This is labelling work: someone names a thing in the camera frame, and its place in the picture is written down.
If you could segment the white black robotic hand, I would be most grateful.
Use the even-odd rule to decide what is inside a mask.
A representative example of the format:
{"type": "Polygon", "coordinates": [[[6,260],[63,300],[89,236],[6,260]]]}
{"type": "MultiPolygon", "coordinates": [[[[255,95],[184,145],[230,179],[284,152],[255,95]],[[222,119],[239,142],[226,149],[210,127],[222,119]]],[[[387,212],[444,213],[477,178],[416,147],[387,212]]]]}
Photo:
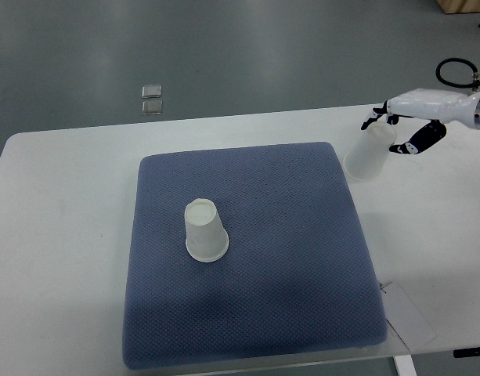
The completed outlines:
{"type": "Polygon", "coordinates": [[[466,95],[446,90],[414,89],[373,108],[361,129],[366,130],[382,117],[386,117],[389,125],[396,125],[400,118],[426,120],[428,123],[409,140],[389,148],[395,154],[421,154],[446,136],[446,125],[450,122],[458,121],[469,129],[478,130],[474,123],[474,112],[479,92],[466,95]]]}

